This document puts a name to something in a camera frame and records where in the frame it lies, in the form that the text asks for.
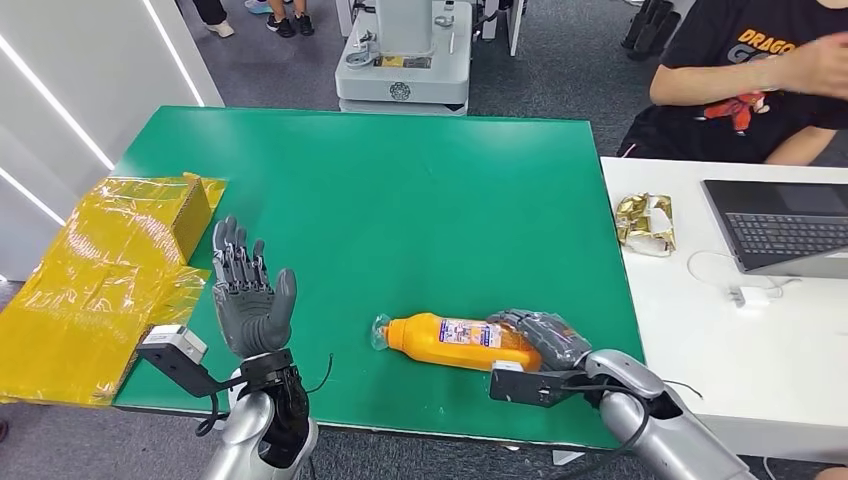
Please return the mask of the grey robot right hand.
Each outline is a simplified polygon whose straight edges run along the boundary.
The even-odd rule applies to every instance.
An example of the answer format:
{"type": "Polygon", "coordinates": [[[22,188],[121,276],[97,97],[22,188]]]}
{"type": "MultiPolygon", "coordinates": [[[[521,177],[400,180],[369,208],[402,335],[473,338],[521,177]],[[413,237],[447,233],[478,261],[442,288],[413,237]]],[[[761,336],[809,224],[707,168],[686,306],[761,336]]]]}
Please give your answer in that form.
{"type": "Polygon", "coordinates": [[[486,321],[508,327],[526,340],[540,355],[542,370],[575,370],[592,351],[591,344],[555,313],[507,309],[486,321]]]}

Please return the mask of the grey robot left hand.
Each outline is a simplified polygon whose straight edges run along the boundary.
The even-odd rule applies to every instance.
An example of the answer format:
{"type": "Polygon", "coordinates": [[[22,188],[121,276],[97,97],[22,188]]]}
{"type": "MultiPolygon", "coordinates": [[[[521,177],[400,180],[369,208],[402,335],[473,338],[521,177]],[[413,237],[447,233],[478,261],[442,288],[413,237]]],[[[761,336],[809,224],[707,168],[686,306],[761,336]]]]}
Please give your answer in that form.
{"type": "Polygon", "coordinates": [[[291,338],[297,280],[290,268],[269,274],[265,242],[247,244],[247,229],[234,216],[218,221],[212,238],[212,287],[224,340],[247,359],[283,349],[291,338]]]}

